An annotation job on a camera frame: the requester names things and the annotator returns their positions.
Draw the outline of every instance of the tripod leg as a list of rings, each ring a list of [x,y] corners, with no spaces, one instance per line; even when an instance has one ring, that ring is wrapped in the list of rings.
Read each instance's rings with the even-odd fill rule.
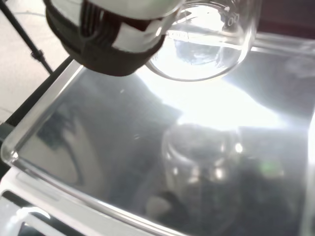
[[[31,56],[38,60],[42,65],[45,67],[45,69],[48,71],[49,74],[53,73],[53,70],[48,65],[44,54],[41,50],[38,50],[35,46],[35,44],[32,42],[30,37],[26,34],[20,23],[17,21],[17,19],[14,17],[10,9],[7,7],[7,5],[0,0],[0,10],[4,13],[6,18],[9,20],[11,25],[15,28],[15,30],[19,33],[19,35],[23,38],[24,42],[28,45],[28,47],[31,49],[32,53]]]

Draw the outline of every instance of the white floor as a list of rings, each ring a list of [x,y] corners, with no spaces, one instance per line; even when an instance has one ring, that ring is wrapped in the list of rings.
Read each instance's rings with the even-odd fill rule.
[[[67,53],[49,29],[42,0],[8,0],[11,11],[41,49],[52,69]],[[48,77],[45,68],[31,57],[31,51],[0,11],[0,123],[5,121]]]

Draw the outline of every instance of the black rubber cuff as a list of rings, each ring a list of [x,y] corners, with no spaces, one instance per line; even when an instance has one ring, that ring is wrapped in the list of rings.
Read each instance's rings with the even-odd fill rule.
[[[47,22],[66,51],[77,62],[99,73],[113,76],[129,75],[143,66],[164,42],[165,35],[146,52],[120,51],[112,47],[119,32],[119,22],[105,22],[94,36],[84,37],[82,29],[65,18],[49,0],[45,0],[45,4]]]

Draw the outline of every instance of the reflective metal surface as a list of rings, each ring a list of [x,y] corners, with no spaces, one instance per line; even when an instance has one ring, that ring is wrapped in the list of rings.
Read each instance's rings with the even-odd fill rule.
[[[145,67],[123,78],[83,68],[51,88],[3,157],[121,220],[175,230],[148,226],[154,234],[296,236],[315,47],[270,36],[256,45],[213,81],[166,80]],[[47,97],[56,99],[48,105]]]

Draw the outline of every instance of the glass beaker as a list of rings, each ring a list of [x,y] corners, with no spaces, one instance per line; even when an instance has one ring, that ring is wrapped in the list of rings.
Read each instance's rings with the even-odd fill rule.
[[[261,0],[187,0],[147,66],[179,81],[225,75],[251,49]]]

